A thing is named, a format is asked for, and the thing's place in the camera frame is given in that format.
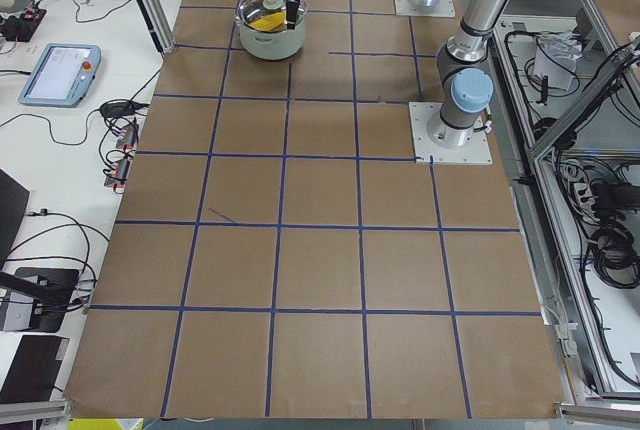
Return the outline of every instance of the pot handle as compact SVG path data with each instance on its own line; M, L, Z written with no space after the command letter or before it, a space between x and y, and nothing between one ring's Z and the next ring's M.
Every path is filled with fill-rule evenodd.
M253 41L258 45L269 45L271 42L273 42L273 38L253 37Z

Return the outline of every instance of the black monitor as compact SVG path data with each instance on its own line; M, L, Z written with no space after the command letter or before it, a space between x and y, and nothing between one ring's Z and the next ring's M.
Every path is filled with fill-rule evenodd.
M4 265L27 211L29 191L0 170L0 262Z

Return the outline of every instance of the white table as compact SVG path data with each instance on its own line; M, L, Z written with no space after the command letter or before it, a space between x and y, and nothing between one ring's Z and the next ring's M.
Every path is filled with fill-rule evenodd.
M81 5L80 19L96 18L126 0L91 0ZM175 23L181 0L161 0L171 26ZM8 55L0 55L0 69L31 71L48 43L85 43L98 45L102 63L86 98L77 108L25 107L17 103L18 94L26 82L21 75L0 76L0 122L20 113L43 115L53 121L58 140L79 141L84 136L85 118L89 112L107 100L130 98L161 66L136 2L115 11L105 20L77 24L76 7L70 0L50 0L42 3L48 13L29 43L19 43ZM10 48L7 43L3 51ZM155 80L140 93L138 102L149 102ZM0 129L0 168L31 191L30 210L48 208L69 214L82 223L95 226L107 235L111 233L120 204L120 196L103 186L104 176L98 144L105 126L98 113L92 115L86 143L78 147L54 144L49 138L46 122L23 117ZM109 136L104 149L115 146ZM17 241L22 241L46 228L69 223L60 217L25 218ZM94 232L88 232L92 242L89 264L100 270L106 242ZM32 244L19 249L12 257L64 255L83 258L85 242L77 228L68 227L51 232ZM64 261L7 263L5 270L13 273L20 266L51 266L78 268ZM64 388L69 378L86 317L81 311L69 313L57 333L70 339L56 385ZM0 384L20 341L20 333L0 332ZM53 398L60 394L54 391Z

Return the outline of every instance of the brown cardboard surface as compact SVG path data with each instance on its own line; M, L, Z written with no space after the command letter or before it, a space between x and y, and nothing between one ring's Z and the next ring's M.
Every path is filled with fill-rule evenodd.
M435 227L433 184L426 170L413 162L362 162L364 224Z
M284 141L284 102L225 100L220 107L216 153L278 155Z
M291 103L291 155L355 156L354 135L353 103Z
M640 0L593 0L618 45L630 42L629 34L640 28Z
M213 158L202 220L269 223L278 219L280 168L272 158Z
M360 155L413 158L409 108L405 104L358 105Z
M160 415L178 312L91 310L65 396L75 418Z
M191 226L117 225L92 302L180 305L193 231ZM158 278L163 284L156 286Z
M278 306L358 309L360 258L356 230L282 231Z
M155 97L144 122L139 149L156 152L207 153L218 100Z
M272 416L366 416L362 322L357 315L279 315Z
M182 325L167 415L262 416L269 316L190 313Z
M368 325L374 417L465 418L450 317L373 315Z
M368 308L449 308L437 232L365 232L364 268Z
M461 317L458 325L474 416L554 417L563 396L540 318Z
M490 167L412 161L407 102L441 101L433 55L456 20L412 34L393 0L308 0L304 48L265 62L237 38L239 1L183 2L191 47L162 69L74 415L550 415L496 146Z
M201 227L189 278L187 304L194 307L269 307L275 248L276 231L273 228Z
M138 155L118 218L195 221L206 164L205 157Z
M445 244L457 309L540 309L520 234L448 233Z
M307 225L356 225L356 166L352 161L287 162L283 221Z

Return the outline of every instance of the silver pot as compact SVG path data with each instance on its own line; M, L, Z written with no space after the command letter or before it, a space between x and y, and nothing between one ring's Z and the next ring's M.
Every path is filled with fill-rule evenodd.
M263 60L282 60L294 55L302 48L305 39L304 17L307 4L300 2L296 28L287 29L285 24L272 30L258 30L263 18L286 12L286 0L243 0L236 13L236 25L240 32L242 46L252 55Z

